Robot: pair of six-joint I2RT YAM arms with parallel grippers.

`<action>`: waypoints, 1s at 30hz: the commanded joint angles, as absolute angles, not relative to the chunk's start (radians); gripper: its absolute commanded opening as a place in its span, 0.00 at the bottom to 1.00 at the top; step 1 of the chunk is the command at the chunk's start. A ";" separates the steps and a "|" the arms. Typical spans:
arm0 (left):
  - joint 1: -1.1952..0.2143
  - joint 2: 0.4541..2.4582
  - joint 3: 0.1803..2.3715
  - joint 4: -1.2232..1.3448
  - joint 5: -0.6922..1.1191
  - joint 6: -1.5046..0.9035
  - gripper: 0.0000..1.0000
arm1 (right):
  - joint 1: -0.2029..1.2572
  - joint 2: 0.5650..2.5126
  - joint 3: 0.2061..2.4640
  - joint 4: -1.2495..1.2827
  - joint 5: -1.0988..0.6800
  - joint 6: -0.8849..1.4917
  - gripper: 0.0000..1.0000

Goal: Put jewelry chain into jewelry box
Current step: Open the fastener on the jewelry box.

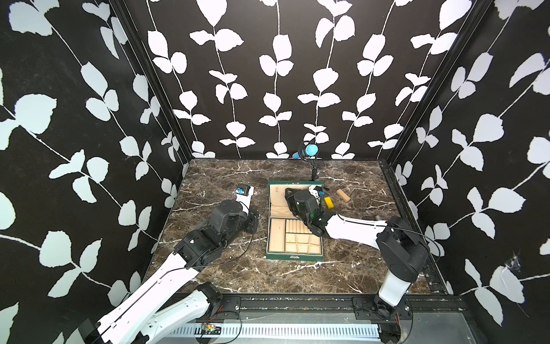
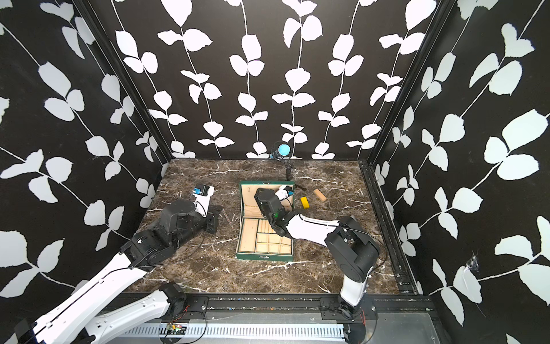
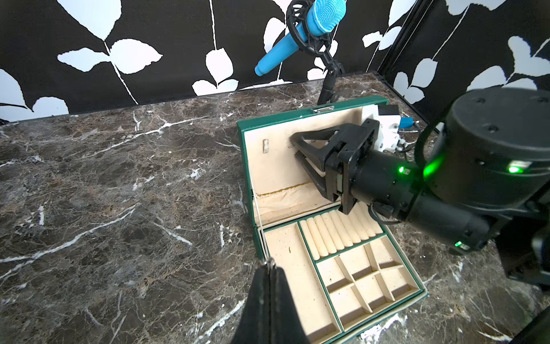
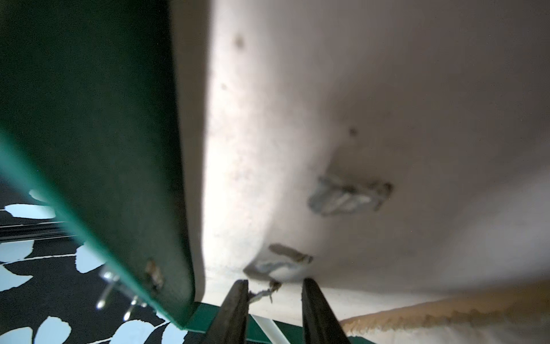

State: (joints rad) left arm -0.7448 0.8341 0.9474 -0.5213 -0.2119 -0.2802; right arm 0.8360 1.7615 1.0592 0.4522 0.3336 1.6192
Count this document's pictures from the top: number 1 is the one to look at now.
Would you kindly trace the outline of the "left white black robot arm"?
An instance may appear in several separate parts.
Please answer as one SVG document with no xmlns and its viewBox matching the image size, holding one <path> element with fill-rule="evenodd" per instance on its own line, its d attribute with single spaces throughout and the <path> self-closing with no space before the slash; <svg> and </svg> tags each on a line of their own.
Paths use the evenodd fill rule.
<svg viewBox="0 0 550 344">
<path fill-rule="evenodd" d="M 97 322 L 86 320 L 77 337 L 83 343 L 158 343 L 179 326 L 217 313 L 222 294 L 210 282 L 173 305 L 166 302 L 220 258 L 241 232 L 255 234 L 259 215 L 251 200 L 239 195 L 218 204 L 126 301 Z"/>
</svg>

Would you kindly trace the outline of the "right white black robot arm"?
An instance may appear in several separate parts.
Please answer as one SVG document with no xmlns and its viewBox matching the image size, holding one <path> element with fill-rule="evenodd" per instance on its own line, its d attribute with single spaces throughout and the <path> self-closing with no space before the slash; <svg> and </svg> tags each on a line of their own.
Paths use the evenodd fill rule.
<svg viewBox="0 0 550 344">
<path fill-rule="evenodd" d="M 324 209 L 316 191 L 287 189 L 284 197 L 290 212 L 318 237 L 357 242 L 380 251 L 388 273 L 370 309 L 379 318 L 390 319 L 428 260 L 427 244 L 399 216 L 388 221 L 342 216 L 331 209 Z"/>
</svg>

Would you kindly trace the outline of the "green jewelry box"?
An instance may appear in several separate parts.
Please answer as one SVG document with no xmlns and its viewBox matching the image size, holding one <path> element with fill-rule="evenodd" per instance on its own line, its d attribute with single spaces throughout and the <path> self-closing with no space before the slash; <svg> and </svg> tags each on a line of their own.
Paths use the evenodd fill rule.
<svg viewBox="0 0 550 344">
<path fill-rule="evenodd" d="M 322 262 L 323 241 L 301 219 L 294 216 L 285 199 L 290 189 L 311 190 L 323 187 L 318 181 L 270 181 L 266 258 L 296 262 Z"/>
</svg>

